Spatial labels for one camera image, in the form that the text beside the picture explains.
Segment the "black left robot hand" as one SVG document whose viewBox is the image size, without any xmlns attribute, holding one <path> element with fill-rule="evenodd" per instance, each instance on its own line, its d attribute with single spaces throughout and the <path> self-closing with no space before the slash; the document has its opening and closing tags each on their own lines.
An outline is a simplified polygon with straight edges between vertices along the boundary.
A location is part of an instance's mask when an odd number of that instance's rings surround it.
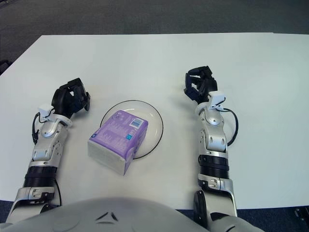
<svg viewBox="0 0 309 232">
<path fill-rule="evenodd" d="M 52 103 L 55 114 L 71 118 L 82 109 L 89 111 L 90 94 L 86 92 L 80 78 L 60 86 L 54 93 Z"/>
</svg>

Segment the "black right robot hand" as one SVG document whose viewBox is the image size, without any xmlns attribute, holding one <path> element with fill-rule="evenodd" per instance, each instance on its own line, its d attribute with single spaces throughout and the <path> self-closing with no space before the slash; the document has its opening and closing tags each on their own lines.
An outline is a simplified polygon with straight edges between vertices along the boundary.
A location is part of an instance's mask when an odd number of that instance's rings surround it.
<svg viewBox="0 0 309 232">
<path fill-rule="evenodd" d="M 185 74 L 184 93 L 198 104 L 208 102 L 209 92 L 217 90 L 217 82 L 212 77 L 209 66 L 194 68 Z"/>
</svg>

